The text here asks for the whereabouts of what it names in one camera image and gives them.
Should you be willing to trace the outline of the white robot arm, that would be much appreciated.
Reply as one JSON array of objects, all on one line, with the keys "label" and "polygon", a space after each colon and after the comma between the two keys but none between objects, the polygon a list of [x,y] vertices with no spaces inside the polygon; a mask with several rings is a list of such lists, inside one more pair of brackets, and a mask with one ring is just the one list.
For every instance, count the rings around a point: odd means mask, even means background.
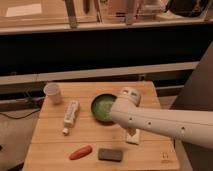
[{"label": "white robot arm", "polygon": [[125,129],[142,129],[213,149],[213,111],[143,108],[140,100],[137,89],[123,87],[110,118]]}]

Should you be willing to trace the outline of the dark robot base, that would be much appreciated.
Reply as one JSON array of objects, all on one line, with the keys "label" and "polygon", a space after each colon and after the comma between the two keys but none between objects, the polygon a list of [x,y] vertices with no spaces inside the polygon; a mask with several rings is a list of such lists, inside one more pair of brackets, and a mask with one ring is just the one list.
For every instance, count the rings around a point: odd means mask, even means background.
[{"label": "dark robot base", "polygon": [[[192,72],[172,109],[213,111],[213,41]],[[178,171],[213,171],[213,149],[175,140]]]}]

